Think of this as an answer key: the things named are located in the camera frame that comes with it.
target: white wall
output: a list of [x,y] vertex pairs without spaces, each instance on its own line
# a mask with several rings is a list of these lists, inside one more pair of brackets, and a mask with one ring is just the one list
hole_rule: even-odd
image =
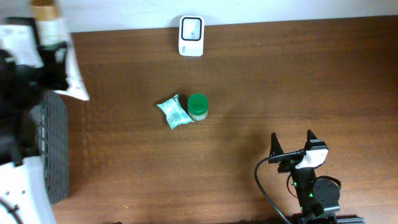
[[[0,17],[29,16],[30,0],[0,0]],[[58,0],[71,32],[177,27],[181,15],[206,25],[398,14],[397,0]]]

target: green can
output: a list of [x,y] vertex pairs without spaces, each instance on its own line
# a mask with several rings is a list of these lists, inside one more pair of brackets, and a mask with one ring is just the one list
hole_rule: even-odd
[[209,112],[209,101],[200,93],[192,95],[188,99],[188,112],[195,121],[202,121]]

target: wooden table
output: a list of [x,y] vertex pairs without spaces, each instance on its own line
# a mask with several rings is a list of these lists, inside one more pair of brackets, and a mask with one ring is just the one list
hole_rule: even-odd
[[[70,196],[58,223],[229,223],[277,218],[253,170],[276,132],[285,152],[307,129],[330,153],[317,175],[343,183],[339,215],[398,219],[398,17],[206,27],[205,53],[180,56],[178,29],[74,34],[91,100],[69,112]],[[193,93],[206,120],[171,130],[157,103]],[[287,174],[259,178],[286,215]]]

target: wood grain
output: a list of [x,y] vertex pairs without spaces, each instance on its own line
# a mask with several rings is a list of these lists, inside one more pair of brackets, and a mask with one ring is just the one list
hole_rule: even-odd
[[[340,215],[398,220],[398,17],[206,27],[182,57],[178,29],[74,34],[91,100],[69,112],[70,196],[58,223],[228,223],[276,212],[253,177],[271,132],[286,152],[306,130],[330,148],[317,175],[343,183]],[[209,117],[171,130],[157,103],[205,94]],[[259,178],[286,214],[287,175]]]

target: green lid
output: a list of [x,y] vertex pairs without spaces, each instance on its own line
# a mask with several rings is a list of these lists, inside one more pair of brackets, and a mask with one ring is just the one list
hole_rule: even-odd
[[209,109],[209,101],[200,93],[192,95],[188,99],[188,111],[193,115],[202,115]]

